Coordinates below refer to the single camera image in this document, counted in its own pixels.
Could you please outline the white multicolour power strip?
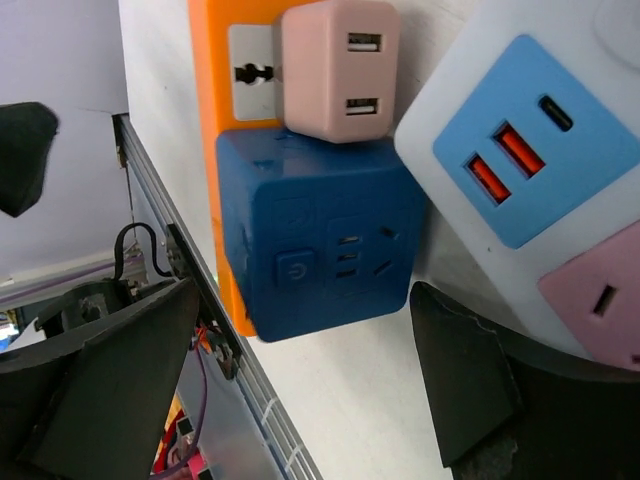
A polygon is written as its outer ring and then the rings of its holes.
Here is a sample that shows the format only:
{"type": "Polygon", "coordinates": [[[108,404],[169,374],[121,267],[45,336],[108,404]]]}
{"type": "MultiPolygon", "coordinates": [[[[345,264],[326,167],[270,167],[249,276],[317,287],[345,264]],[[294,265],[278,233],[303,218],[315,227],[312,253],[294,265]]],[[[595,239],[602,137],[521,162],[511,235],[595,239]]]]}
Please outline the white multicolour power strip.
{"type": "Polygon", "coordinates": [[[637,2],[479,2],[395,146],[530,336],[638,369],[637,2]]]}

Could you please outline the orange power strip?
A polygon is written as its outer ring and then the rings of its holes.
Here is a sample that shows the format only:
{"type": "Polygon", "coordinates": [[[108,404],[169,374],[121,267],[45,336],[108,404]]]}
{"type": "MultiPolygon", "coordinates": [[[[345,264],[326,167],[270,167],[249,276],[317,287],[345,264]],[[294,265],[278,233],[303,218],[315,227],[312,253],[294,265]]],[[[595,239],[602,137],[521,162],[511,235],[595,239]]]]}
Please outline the orange power strip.
{"type": "Polygon", "coordinates": [[[194,68],[205,170],[214,236],[220,297],[236,332],[256,335],[224,251],[216,140],[226,130],[264,128],[278,124],[271,118],[239,121],[233,114],[231,57],[228,28],[234,24],[271,25],[297,1],[189,1],[194,68]]]}

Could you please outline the blue cube plug adapter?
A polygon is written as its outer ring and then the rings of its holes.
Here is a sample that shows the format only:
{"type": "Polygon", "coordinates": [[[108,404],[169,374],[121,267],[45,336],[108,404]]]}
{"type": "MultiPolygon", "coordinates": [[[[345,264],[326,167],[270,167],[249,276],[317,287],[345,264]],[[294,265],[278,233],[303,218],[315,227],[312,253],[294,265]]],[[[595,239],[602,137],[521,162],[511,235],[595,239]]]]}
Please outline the blue cube plug adapter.
{"type": "Polygon", "coordinates": [[[224,252],[261,340],[404,306],[427,199],[390,138],[229,130],[216,157],[224,252]]]}

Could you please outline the aluminium frame rail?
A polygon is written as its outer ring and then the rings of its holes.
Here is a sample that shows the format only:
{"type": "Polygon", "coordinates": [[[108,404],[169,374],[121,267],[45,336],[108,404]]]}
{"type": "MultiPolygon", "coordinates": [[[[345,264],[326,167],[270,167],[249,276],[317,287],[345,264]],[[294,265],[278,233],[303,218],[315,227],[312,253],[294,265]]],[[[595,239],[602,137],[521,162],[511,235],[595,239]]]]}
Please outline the aluminium frame rail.
{"type": "Polygon", "coordinates": [[[234,331],[218,286],[126,114],[114,118],[129,172],[136,220],[158,235],[159,261],[192,279],[203,321],[218,340],[186,356],[177,386],[185,415],[199,427],[208,479],[318,479],[321,473],[247,341],[234,331]]]}

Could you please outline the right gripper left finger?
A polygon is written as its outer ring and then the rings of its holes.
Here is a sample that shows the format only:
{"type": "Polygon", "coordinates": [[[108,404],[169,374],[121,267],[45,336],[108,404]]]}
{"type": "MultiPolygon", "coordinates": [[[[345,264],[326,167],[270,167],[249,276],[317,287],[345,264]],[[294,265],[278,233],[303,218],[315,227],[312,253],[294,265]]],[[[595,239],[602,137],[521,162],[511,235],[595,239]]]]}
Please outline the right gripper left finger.
{"type": "Polygon", "coordinates": [[[2,478],[149,478],[198,313],[181,280],[2,353],[2,478]]]}

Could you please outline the pink usb charger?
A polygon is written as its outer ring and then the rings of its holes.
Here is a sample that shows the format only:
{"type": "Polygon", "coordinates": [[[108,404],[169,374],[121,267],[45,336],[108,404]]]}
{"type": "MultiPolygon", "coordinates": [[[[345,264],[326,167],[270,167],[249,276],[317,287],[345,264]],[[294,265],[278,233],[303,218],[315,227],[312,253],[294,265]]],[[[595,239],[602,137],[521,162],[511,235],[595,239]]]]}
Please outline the pink usb charger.
{"type": "Polygon", "coordinates": [[[319,1],[280,19],[281,118],[331,143],[391,129],[401,17],[386,1],[319,1]]]}

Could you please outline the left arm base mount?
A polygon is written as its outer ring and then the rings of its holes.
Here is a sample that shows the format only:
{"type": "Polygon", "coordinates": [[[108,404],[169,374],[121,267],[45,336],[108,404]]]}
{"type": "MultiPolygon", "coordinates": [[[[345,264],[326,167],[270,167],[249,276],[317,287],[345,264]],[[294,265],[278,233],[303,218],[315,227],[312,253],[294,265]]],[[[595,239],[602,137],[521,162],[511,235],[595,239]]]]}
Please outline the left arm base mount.
{"type": "Polygon", "coordinates": [[[114,243],[114,274],[102,280],[81,284],[63,294],[38,313],[34,329],[51,338],[118,312],[179,280],[187,279],[193,281],[199,292],[194,342],[215,357],[227,380],[235,379],[239,371],[241,351],[238,341],[232,338],[231,327],[224,319],[221,303],[209,288],[205,275],[178,227],[171,223],[167,226],[166,233],[169,261],[167,270],[159,264],[160,242],[155,230],[144,222],[130,223],[120,230],[114,243]],[[152,267],[162,278],[155,285],[141,287],[124,278],[125,237],[135,229],[143,229],[149,234],[152,267]]]}

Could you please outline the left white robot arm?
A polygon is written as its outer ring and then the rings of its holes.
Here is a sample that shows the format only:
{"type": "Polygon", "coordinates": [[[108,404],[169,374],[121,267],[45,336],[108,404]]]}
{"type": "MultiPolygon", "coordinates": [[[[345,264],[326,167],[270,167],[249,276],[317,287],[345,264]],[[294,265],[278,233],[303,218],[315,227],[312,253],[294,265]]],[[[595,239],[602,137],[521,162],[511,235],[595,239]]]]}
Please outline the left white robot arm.
{"type": "Polygon", "coordinates": [[[1,211],[17,218],[41,198],[59,118],[40,102],[1,106],[1,211]]]}

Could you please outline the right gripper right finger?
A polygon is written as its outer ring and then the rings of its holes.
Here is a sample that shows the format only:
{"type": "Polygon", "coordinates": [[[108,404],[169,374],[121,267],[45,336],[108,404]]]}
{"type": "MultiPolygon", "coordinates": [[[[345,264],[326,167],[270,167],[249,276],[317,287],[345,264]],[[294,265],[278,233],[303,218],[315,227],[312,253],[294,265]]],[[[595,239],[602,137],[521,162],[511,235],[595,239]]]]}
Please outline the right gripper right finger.
{"type": "Polygon", "coordinates": [[[635,479],[639,376],[477,315],[417,282],[414,340],[440,457],[456,479],[635,479]]]}

